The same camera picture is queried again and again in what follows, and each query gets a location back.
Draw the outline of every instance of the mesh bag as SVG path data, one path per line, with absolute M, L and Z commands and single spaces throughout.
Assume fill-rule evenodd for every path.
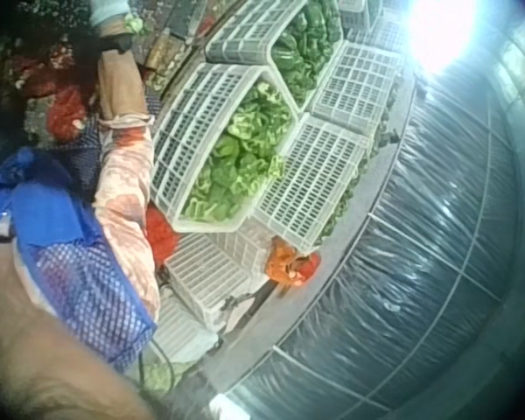
M 148 111 L 157 117 L 161 110 L 158 97 L 146 91 Z M 54 145 L 48 149 L 68 172 L 77 185 L 78 194 L 88 203 L 94 200 L 97 182 L 101 173 L 102 147 L 99 140 L 99 122 L 97 115 L 87 120 L 86 127 L 78 138 L 69 144 Z
M 49 304 L 78 338 L 122 372 L 151 339 L 155 324 L 116 264 L 106 240 L 40 248 L 19 243 Z

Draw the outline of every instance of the patterned sleeve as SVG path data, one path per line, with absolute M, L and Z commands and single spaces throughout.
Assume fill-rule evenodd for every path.
M 153 145 L 147 115 L 125 115 L 101 126 L 101 176 L 95 215 L 122 271 L 158 320 L 159 291 L 145 236 Z

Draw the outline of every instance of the greenhouse plastic sheeting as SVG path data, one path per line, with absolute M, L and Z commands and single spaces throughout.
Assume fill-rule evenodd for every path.
M 525 10 L 480 3 L 335 275 L 227 391 L 253 420 L 488 420 L 525 382 Z
M 525 32 L 525 18 L 510 16 Z M 517 45 L 477 45 L 476 59 L 471 52 L 455 63 L 415 105 L 382 196 L 338 274 L 228 393 L 254 419 L 374 420 L 430 388 L 479 340 L 492 350 L 483 347 L 485 360 L 498 360 L 485 330 L 512 299 L 525 261 L 517 255 L 525 136 L 507 128 L 514 106 L 475 60 L 506 68 L 523 92 L 510 104 L 521 104 L 525 122 L 525 55 L 511 69 L 505 59 Z M 463 403 L 455 398 L 453 410 Z

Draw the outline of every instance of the person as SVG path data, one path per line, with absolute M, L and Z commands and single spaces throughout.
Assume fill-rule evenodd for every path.
M 153 148 L 128 0 L 91 0 L 102 167 L 93 206 L 50 155 L 0 165 L 0 403 L 24 418 L 152 419 L 120 373 L 156 328 L 144 236 Z

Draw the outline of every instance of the white plastic crate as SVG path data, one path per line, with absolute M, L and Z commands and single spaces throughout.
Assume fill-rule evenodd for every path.
M 208 43 L 208 60 L 215 63 L 267 65 L 282 79 L 271 56 L 272 46 L 306 4 L 307 0 L 248 0 Z M 319 74 L 317 86 L 326 77 L 340 44 L 334 44 L 332 57 Z M 299 113 L 307 108 L 314 93 L 314 90 L 308 93 L 301 107 L 294 102 L 290 93 L 288 95 Z
M 372 31 L 382 9 L 382 0 L 339 0 L 340 20 L 348 30 Z
M 183 236 L 165 267 L 171 287 L 211 331 L 226 324 L 226 300 L 238 298 L 249 287 L 249 273 L 205 234 Z
M 218 334 L 195 319 L 169 287 L 164 287 L 160 294 L 161 310 L 154 340 L 173 363 L 200 360 L 218 344 Z
M 383 8 L 390 11 L 406 12 L 410 6 L 410 0 L 383 0 Z
M 252 212 L 257 198 L 245 201 L 231 220 L 205 223 L 182 213 L 200 170 L 227 127 L 229 119 L 259 80 L 276 87 L 291 112 L 291 128 L 298 120 L 287 88 L 266 66 L 201 64 L 164 116 L 154 137 L 155 158 L 151 181 L 152 200 L 172 228 L 188 232 L 234 232 Z M 286 134 L 278 154 L 287 147 Z
M 373 140 L 309 114 L 294 136 L 284 177 L 264 192 L 255 217 L 309 254 Z
M 272 237 L 264 225 L 255 219 L 247 219 L 231 234 L 210 234 L 210 239 L 226 254 L 251 273 L 249 292 L 255 292 L 266 282 L 264 271 L 272 250 Z
M 401 54 L 345 41 L 311 113 L 373 138 L 402 65 Z
M 364 46 L 405 53 L 408 50 L 409 33 L 400 14 L 385 11 L 372 31 L 351 30 L 347 39 Z

